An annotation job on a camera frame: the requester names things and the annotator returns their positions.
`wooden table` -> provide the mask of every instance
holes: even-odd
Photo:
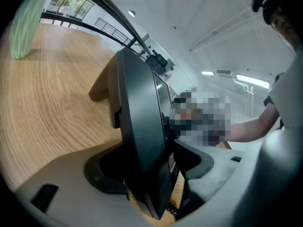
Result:
[[[88,92],[114,52],[93,36],[63,26],[39,24],[32,51],[21,60],[9,52],[9,33],[0,44],[0,164],[11,190],[54,158],[121,138],[110,126],[107,100]],[[180,174],[171,201],[179,206]],[[137,209],[131,197],[132,206]],[[154,226],[174,222],[143,215]]]

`white ceiling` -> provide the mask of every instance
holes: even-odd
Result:
[[[251,11],[251,0],[112,1],[165,48],[195,86],[210,82],[237,90],[230,79],[200,73],[217,69],[272,83],[294,58],[261,13]],[[267,94],[266,89],[254,88],[257,96]]]

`fluorescent light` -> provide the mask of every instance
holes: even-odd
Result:
[[[237,75],[237,79],[240,81],[250,82],[250,83],[256,84],[260,87],[265,87],[265,88],[269,89],[269,83],[266,81],[262,81],[259,79],[250,78],[250,77],[246,77],[246,76],[241,76],[241,75]]]
[[[128,13],[130,14],[130,16],[135,17],[136,13],[133,10],[129,10]]]
[[[212,71],[202,71],[201,72],[203,75],[209,75],[209,76],[213,76],[214,73]]]

